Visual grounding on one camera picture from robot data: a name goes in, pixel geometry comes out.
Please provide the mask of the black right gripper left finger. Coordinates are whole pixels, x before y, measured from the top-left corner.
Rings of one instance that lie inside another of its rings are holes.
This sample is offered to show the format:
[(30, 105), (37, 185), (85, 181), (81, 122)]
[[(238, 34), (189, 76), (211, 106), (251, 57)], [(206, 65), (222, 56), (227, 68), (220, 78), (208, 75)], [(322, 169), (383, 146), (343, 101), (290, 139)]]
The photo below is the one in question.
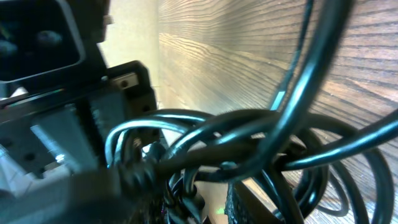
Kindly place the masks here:
[(158, 220), (167, 173), (153, 161), (127, 163), (71, 176), (72, 223), (146, 223)]

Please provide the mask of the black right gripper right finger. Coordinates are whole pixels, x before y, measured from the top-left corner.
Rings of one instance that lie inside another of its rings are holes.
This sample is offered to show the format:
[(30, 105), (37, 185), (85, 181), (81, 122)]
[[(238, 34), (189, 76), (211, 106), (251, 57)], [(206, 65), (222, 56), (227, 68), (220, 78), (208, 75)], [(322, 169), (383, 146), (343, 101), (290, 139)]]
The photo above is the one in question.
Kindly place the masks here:
[(242, 182), (228, 184), (224, 214), (229, 224), (281, 224)]

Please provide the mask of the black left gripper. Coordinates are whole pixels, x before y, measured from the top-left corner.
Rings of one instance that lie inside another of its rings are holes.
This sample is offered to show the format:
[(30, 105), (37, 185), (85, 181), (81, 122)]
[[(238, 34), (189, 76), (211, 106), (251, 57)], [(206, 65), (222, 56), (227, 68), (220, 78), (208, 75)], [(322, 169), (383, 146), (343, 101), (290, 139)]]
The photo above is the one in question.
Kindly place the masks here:
[(106, 167), (104, 144), (117, 125), (154, 110), (148, 69), (132, 61), (87, 86), (1, 101), (1, 192), (26, 193), (65, 173)]

